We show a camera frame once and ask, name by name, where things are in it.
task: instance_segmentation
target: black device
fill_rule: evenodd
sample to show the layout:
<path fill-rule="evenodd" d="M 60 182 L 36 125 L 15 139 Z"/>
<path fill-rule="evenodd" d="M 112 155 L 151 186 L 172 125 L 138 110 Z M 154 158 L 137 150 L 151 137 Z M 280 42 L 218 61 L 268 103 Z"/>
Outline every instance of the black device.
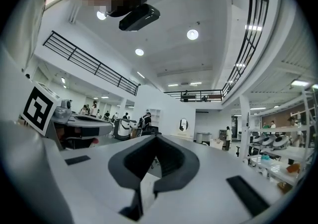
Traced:
<path fill-rule="evenodd" d="M 122 31 L 138 31 L 160 17 L 160 12 L 153 6 L 145 4 L 146 1 L 125 0 L 109 16 L 120 17 L 129 13 L 119 22 L 119 29 Z"/>
<path fill-rule="evenodd" d="M 122 31 L 138 31 L 146 25 L 156 21 L 159 17 L 159 10 L 144 3 L 119 22 L 119 29 Z"/>

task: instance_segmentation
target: orange object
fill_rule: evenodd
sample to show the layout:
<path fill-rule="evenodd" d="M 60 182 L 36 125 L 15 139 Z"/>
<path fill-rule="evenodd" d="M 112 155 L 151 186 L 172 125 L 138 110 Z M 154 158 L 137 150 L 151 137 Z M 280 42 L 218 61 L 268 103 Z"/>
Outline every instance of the orange object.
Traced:
<path fill-rule="evenodd" d="M 289 173 L 298 172 L 300 169 L 300 164 L 299 163 L 292 164 L 288 166 L 286 169 Z"/>

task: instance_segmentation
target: shelving unit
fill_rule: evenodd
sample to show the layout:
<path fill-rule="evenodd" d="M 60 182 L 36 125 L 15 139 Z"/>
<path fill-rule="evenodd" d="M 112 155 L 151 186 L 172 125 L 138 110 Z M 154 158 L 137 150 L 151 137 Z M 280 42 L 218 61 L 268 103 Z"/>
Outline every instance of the shelving unit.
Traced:
<path fill-rule="evenodd" d="M 152 126 L 159 127 L 161 110 L 160 109 L 153 109 L 153 108 L 148 108 L 147 110 L 146 110 L 146 112 L 150 112 L 151 113 L 151 124 L 152 124 Z"/>
<path fill-rule="evenodd" d="M 294 185 L 297 180 L 297 173 L 289 173 L 287 171 L 288 164 L 282 163 L 274 159 L 264 160 L 261 155 L 254 155 L 249 158 L 253 164 L 265 168 L 267 172 L 283 182 Z"/>
<path fill-rule="evenodd" d="M 317 101 L 315 98 L 315 92 L 313 91 L 304 91 L 302 92 L 302 96 L 297 97 L 296 99 L 281 105 L 279 108 L 267 110 L 265 112 L 261 112 L 257 114 L 257 116 L 262 115 L 268 115 L 272 113 L 281 112 L 282 110 L 288 109 L 293 105 L 298 105 L 301 102 L 304 103 L 305 106 L 305 112 L 306 112 L 306 125 L 299 125 L 299 126 L 288 126 L 288 127 L 280 127 L 275 129 L 251 129 L 248 130 L 247 134 L 248 137 L 250 135 L 250 132 L 260 132 L 260 133 L 287 133 L 287 132 L 296 132 L 296 131 L 306 131 L 306 140 L 305 140 L 305 148 L 298 148 L 298 147 L 292 147 L 288 146 L 286 149 L 275 149 L 272 150 L 271 148 L 266 148 L 263 146 L 254 146 L 253 144 L 247 144 L 248 147 L 253 147 L 255 149 L 258 149 L 258 155 L 252 155 L 245 157 L 250 160 L 250 164 L 253 166 L 255 164 L 257 167 L 261 167 L 267 170 L 267 172 L 277 179 L 286 182 L 290 185 L 296 185 L 297 182 L 301 177 L 304 176 L 306 171 L 308 170 L 308 166 L 311 163 L 310 157 L 315 153 L 314 148 L 309 148 L 309 135 L 310 135 L 310 128 L 311 126 L 314 126 L 315 131 L 317 132 L 316 127 L 316 121 L 313 119 L 312 115 L 310 115 L 309 108 L 308 108 L 308 99 L 314 99 L 315 101 L 315 108 L 317 108 Z M 299 162 L 301 164 L 301 169 L 299 174 L 293 173 L 290 174 L 287 171 L 288 164 L 270 159 L 270 160 L 264 160 L 261 159 L 261 153 L 268 154 L 269 156 L 280 156 L 283 158 L 293 159 L 295 162 Z"/>

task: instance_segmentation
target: storage rack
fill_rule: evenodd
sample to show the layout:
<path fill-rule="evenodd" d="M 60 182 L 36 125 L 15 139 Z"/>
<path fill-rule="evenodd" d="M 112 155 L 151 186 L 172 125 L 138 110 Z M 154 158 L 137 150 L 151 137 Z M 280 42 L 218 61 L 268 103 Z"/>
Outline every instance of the storage rack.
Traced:
<path fill-rule="evenodd" d="M 295 106 L 304 103 L 305 112 L 306 112 L 306 125 L 299 125 L 294 127 L 280 127 L 274 129 L 249 129 L 248 134 L 248 142 L 250 140 L 249 135 L 250 132 L 266 132 L 266 133 L 282 133 L 282 132 L 295 132 L 295 131 L 306 131 L 306 141 L 305 148 L 297 148 L 288 146 L 286 149 L 276 149 L 271 150 L 270 148 L 266 148 L 264 146 L 254 146 L 253 144 L 247 144 L 247 147 L 253 147 L 258 150 L 258 155 L 248 155 L 248 150 L 246 151 L 246 158 L 250 160 L 250 165 L 255 165 L 260 168 L 264 168 L 267 170 L 270 176 L 276 177 L 278 180 L 286 182 L 292 186 L 296 185 L 299 180 L 305 175 L 308 170 L 308 165 L 311 164 L 311 160 L 313 159 L 313 155 L 316 154 L 314 148 L 309 148 L 310 141 L 310 127 L 314 126 L 315 132 L 317 133 L 317 122 L 313 119 L 309 107 L 308 107 L 308 99 L 313 99 L 315 104 L 315 109 L 317 109 L 317 100 L 315 96 L 315 90 L 312 89 L 310 91 L 302 91 L 302 95 L 286 104 L 281 105 L 280 108 L 275 108 L 271 110 L 267 110 L 265 112 L 259 113 L 258 116 L 268 115 L 272 113 L 281 112 L 284 109 L 290 108 L 290 106 Z M 279 160 L 269 159 L 264 160 L 261 159 L 262 154 L 267 154 L 269 156 L 279 156 Z M 299 174 L 289 173 L 287 171 L 287 167 L 289 166 L 286 163 L 280 161 L 281 157 L 285 157 L 288 159 L 293 159 L 296 162 L 301 164 L 301 169 Z"/>

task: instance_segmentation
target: black rubber pad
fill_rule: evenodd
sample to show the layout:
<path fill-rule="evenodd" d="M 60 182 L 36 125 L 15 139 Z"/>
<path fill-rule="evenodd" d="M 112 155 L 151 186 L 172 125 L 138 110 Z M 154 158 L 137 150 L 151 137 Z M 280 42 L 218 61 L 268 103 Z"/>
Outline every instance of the black rubber pad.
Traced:
<path fill-rule="evenodd" d="M 65 160 L 67 165 L 73 165 L 73 164 L 77 164 L 83 161 L 87 161 L 89 160 L 90 157 L 88 157 L 87 155 L 83 155 L 83 156 L 79 156 L 79 157 L 75 157 L 75 158 L 68 158 Z"/>
<path fill-rule="evenodd" d="M 242 177 L 234 176 L 227 182 L 253 217 L 269 208 L 269 204 Z"/>

